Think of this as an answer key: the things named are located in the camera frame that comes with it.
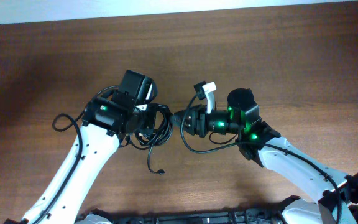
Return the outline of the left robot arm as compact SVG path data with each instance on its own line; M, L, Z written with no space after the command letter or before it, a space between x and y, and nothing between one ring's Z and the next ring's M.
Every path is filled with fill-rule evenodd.
M76 139L51 183L20 223L74 223L101 169L124 137L144 125L147 106L156 96L155 82L132 70L125 72L118 86L95 94L81 112L82 124L70 120Z

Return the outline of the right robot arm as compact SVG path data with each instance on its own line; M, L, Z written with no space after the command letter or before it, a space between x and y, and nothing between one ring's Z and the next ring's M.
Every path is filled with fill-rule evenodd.
M207 105L189 104L171 121L181 134L205 137L208 133L235 134L234 141L219 143L217 150L238 146L249 161L276 172L311 199L289 197L278 211L283 223L358 223L358 173L349 175L301 152L259 115L250 89L238 88L227 97L227 109L217 110L213 94L196 96Z

